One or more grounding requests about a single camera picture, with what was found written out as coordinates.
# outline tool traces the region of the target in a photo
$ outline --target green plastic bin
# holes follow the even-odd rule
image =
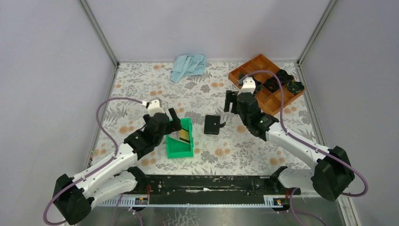
[[[183,158],[183,157],[193,157],[194,156],[194,141],[192,139],[192,123],[190,118],[184,118],[180,120],[182,128],[189,131],[190,144],[186,144],[170,138],[166,135],[166,153],[168,158]]]

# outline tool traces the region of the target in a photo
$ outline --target blue cloth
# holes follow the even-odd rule
[[[203,75],[206,65],[204,55],[179,56],[173,65],[171,80],[178,83],[183,76]]]

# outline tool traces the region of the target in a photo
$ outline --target floral tablecloth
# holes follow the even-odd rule
[[[296,76],[294,63],[276,63]],[[150,100],[159,97],[163,108],[175,108],[179,118],[193,123],[194,157],[168,159],[165,139],[155,150],[143,157],[138,166],[146,174],[217,174],[270,175],[277,168],[306,165],[284,149],[252,136],[238,115],[223,112],[226,90],[238,90],[229,81],[228,73],[241,63],[208,63],[202,76],[183,77],[179,83],[170,80],[172,63],[122,63],[111,97],[132,97]],[[315,140],[310,115],[303,97],[284,111],[287,127]],[[123,139],[144,124],[146,109],[135,102],[117,100],[109,103],[104,128],[122,143]],[[219,135],[206,135],[205,115],[220,115],[226,126]],[[90,164],[114,152],[112,142],[100,133]]]

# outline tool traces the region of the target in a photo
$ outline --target wooden box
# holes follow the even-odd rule
[[[241,73],[248,74],[258,70],[267,70],[273,73],[277,73],[280,70],[272,61],[267,59],[262,54],[257,55],[252,60],[246,62],[240,67],[234,69],[229,73],[229,79],[240,89],[241,86],[238,86],[238,77]],[[260,81],[262,84],[266,82],[266,80],[273,75],[269,73],[260,73],[255,74],[254,78]],[[302,90],[300,93],[294,95],[290,91],[286,89],[286,85],[283,86],[283,95],[284,95],[284,107],[289,105],[295,99],[300,97],[305,90]],[[256,99],[258,100],[259,107],[263,112],[275,115],[281,109],[281,91],[280,89],[271,93],[266,87],[264,87],[260,92],[256,94]]]

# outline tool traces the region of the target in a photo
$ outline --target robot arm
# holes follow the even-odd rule
[[[298,157],[310,169],[291,169],[282,167],[277,170],[278,180],[286,188],[298,187],[315,190],[321,197],[334,201],[344,189],[354,180],[352,171],[337,163],[335,160],[317,152],[322,150],[350,165],[346,152],[336,146],[330,149],[316,144],[291,130],[291,135],[312,144],[316,150],[288,136],[279,120],[261,112],[254,91],[256,81],[252,77],[245,78],[240,91],[226,91],[224,111],[238,114],[252,135],[264,141],[278,145]]]
[[[143,105],[148,111],[144,116],[144,129],[136,130],[125,138],[117,153],[109,154],[97,164],[72,177],[64,174],[57,179],[53,196],[71,183],[83,179],[54,201],[54,205],[70,225],[80,222],[92,208],[103,201],[134,190],[140,180],[140,172],[135,172],[134,167],[128,171],[123,170],[136,165],[138,160],[152,152],[161,143],[164,135],[181,130],[180,119],[173,108],[169,109],[172,117],[170,121],[161,108],[160,100],[144,102]]]

